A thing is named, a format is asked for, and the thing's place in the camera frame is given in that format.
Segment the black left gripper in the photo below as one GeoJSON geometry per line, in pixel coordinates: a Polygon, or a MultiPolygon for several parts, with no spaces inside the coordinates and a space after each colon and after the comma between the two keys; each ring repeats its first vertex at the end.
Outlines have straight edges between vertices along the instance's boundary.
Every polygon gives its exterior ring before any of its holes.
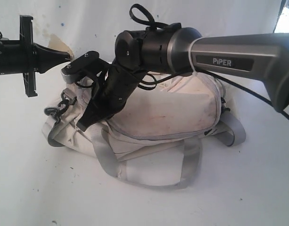
{"type": "Polygon", "coordinates": [[[36,97],[35,73],[71,61],[68,52],[50,49],[33,42],[33,17],[21,15],[18,40],[3,38],[0,31],[0,75],[23,75],[25,94],[36,97]]]}

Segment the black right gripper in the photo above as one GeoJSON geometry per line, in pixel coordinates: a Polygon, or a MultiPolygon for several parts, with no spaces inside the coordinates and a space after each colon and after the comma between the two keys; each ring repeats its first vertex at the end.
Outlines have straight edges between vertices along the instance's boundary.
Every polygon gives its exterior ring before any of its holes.
{"type": "Polygon", "coordinates": [[[147,71],[143,69],[133,71],[119,64],[112,64],[105,84],[100,91],[92,94],[77,127],[86,131],[91,125],[119,113],[146,74],[147,71]]]}

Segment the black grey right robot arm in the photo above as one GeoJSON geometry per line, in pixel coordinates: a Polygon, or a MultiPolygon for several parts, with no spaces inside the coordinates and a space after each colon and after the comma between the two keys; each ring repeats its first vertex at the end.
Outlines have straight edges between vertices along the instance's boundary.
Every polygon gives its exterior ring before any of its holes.
{"type": "Polygon", "coordinates": [[[124,31],[115,41],[112,64],[96,58],[93,75],[102,73],[78,127],[120,112],[148,72],[174,77],[190,72],[218,73],[261,81],[271,106],[283,113],[289,106],[289,33],[202,37],[179,24],[169,28],[124,31]]]}

